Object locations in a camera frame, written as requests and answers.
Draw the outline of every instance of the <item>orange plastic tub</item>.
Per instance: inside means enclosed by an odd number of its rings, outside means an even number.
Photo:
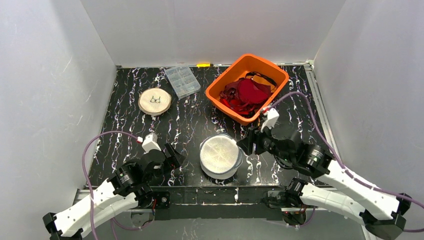
[[[279,68],[274,63],[253,54],[244,54],[206,89],[206,96],[212,101],[212,104],[215,107],[244,126],[255,121],[259,117],[260,110],[257,110],[253,117],[245,118],[220,102],[220,92],[224,90],[227,84],[235,82],[239,80],[239,78],[244,78],[249,72],[261,73],[272,78],[277,83],[276,90],[272,93],[271,97],[265,102],[261,109],[272,102],[289,80],[287,72]],[[270,85],[271,89],[274,87],[261,77],[255,77],[254,80],[261,84]]]

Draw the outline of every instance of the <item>dark red cloth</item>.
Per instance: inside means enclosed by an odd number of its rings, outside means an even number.
[[[242,77],[225,86],[220,101],[239,115],[247,116],[261,108],[270,96],[271,86]]]

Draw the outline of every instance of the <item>glasses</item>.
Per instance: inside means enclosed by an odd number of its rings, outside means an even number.
[[[158,99],[155,99],[155,96],[151,96],[150,102],[160,104],[161,103],[161,97],[159,97]]]

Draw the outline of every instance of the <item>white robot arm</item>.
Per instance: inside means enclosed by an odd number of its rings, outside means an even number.
[[[124,163],[94,190],[93,199],[88,195],[62,212],[50,212],[43,217],[51,240],[80,240],[91,232],[91,219],[99,226],[123,211],[151,205],[152,198],[155,198],[147,184],[151,177],[180,167],[184,157],[169,143],[165,144],[167,157],[157,144],[154,133],[146,136],[142,147],[146,153],[141,159]],[[92,216],[91,201],[94,205]]]
[[[249,128],[247,136],[237,142],[247,155],[269,152],[277,162],[288,163],[290,168],[345,194],[331,192],[294,178],[289,186],[277,194],[278,198],[275,199],[278,204],[283,205],[290,199],[291,203],[295,201],[299,205],[317,206],[336,212],[364,225],[369,232],[384,240],[393,240],[403,232],[406,223],[403,215],[410,208],[411,202],[375,191],[373,188],[377,186],[348,168],[341,167],[333,160],[330,152],[318,145],[303,143],[300,134],[292,127],[274,128],[279,117],[274,108],[267,109],[264,115],[266,118],[263,125],[260,128]],[[355,179],[373,188],[356,182],[347,171]],[[268,197],[276,197],[275,191],[270,191]]]

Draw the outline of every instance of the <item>black marble tabletop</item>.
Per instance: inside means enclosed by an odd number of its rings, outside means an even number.
[[[227,180],[207,177],[199,162],[200,143],[209,136],[228,133],[236,140],[244,137],[249,126],[242,126],[220,110],[215,108],[205,95],[205,89],[227,67],[191,67],[200,83],[200,91],[178,100],[169,84],[165,68],[121,68],[117,70],[116,81],[110,96],[104,117],[102,132],[121,130],[145,137],[149,133],[158,135],[157,143],[163,147],[166,142],[186,156],[180,168],[173,170],[163,178],[154,179],[154,186],[184,187],[243,187],[243,186],[278,186],[287,185],[293,177],[314,179],[299,175],[294,170],[278,166],[274,158],[264,153],[245,156],[237,173]],[[281,66],[289,75],[289,81],[279,96],[288,92],[299,91],[308,96],[314,111],[314,117],[321,124],[314,99],[310,90],[303,65]],[[139,106],[139,95],[149,88],[161,88],[172,95],[172,103],[167,112],[160,116],[144,114]],[[307,107],[297,96],[280,103],[277,107],[279,119],[277,125],[290,125],[301,132],[304,142],[318,144],[326,148],[307,114]],[[109,175],[125,161],[139,158],[144,154],[140,144],[121,134],[104,135],[97,143],[90,168],[89,177],[93,186],[99,186]]]

